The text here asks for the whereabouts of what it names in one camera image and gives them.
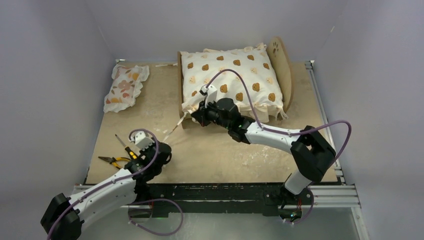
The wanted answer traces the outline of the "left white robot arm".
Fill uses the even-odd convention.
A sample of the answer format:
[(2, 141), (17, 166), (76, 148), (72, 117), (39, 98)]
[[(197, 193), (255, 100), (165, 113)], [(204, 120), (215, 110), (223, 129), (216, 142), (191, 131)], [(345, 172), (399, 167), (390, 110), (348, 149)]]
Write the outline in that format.
[(163, 142), (140, 150), (137, 160), (101, 183), (79, 193), (56, 195), (40, 224), (51, 240), (76, 240), (96, 221), (134, 202), (151, 200), (147, 182), (162, 172), (172, 158), (172, 148)]

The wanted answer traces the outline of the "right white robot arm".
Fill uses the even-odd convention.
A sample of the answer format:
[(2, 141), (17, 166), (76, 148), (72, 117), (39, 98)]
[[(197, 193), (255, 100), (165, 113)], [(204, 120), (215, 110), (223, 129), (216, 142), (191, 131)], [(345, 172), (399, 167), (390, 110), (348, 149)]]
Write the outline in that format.
[(241, 115), (230, 98), (209, 103), (201, 101), (191, 117), (203, 127), (213, 123), (225, 128), (236, 142), (264, 145), (290, 153), (297, 170), (287, 178), (283, 188), (293, 195), (299, 195), (311, 183), (320, 182), (336, 158), (334, 148), (312, 126), (285, 129), (262, 124)]

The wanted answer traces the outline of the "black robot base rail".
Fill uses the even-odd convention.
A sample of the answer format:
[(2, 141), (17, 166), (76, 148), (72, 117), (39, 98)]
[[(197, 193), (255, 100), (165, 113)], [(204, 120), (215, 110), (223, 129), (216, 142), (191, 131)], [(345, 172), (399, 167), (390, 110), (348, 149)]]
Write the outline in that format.
[(294, 195), (282, 182), (145, 183), (135, 189), (135, 203), (146, 205), (153, 217), (169, 213), (261, 214), (298, 220), (313, 203), (310, 189)]

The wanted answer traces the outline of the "floral print small pillow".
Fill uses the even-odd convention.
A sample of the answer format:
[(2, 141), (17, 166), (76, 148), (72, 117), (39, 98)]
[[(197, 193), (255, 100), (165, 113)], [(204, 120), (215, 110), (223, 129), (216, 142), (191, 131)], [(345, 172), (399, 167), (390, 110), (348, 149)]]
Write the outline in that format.
[(128, 67), (116, 64), (111, 74), (111, 88), (104, 97), (103, 112), (118, 113), (134, 106), (149, 75), (150, 68), (147, 65)]

